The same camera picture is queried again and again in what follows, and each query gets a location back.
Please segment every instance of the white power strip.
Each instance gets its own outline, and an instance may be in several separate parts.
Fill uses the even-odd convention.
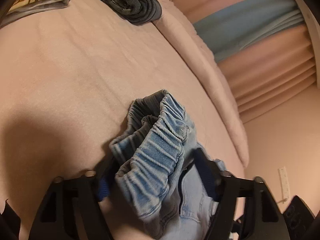
[[[290,199],[288,174],[285,167],[279,168],[278,171],[279,171],[280,181],[281,181],[282,202],[284,203]]]

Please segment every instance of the jeans pocket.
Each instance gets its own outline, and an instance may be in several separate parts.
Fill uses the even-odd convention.
[[[180,217],[200,222],[205,191],[198,171],[193,163],[182,171],[178,182],[178,191],[180,195]]]

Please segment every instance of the bed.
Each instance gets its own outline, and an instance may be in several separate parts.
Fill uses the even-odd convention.
[[[246,134],[226,79],[191,23],[159,1],[162,17],[141,26],[100,0],[71,0],[0,30],[0,203],[21,217],[20,239],[50,182],[109,155],[132,101],[161,89],[186,107],[209,155],[244,177]],[[116,240],[149,239],[117,188],[100,205]]]

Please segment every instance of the mattress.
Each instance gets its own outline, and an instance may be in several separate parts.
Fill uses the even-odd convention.
[[[0,30],[0,204],[27,239],[53,178],[83,174],[126,127],[132,101],[167,89],[198,141],[237,177],[244,165],[204,87],[152,23],[131,25],[100,0],[20,19]],[[116,240],[149,239],[117,188],[101,203]]]

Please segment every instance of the beige wall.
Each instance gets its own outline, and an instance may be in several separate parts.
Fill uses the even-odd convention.
[[[312,85],[245,124],[250,164],[246,177],[263,177],[276,201],[282,199],[278,168],[285,166],[291,197],[300,196],[313,213],[320,209],[320,90]],[[284,211],[289,201],[280,204]]]

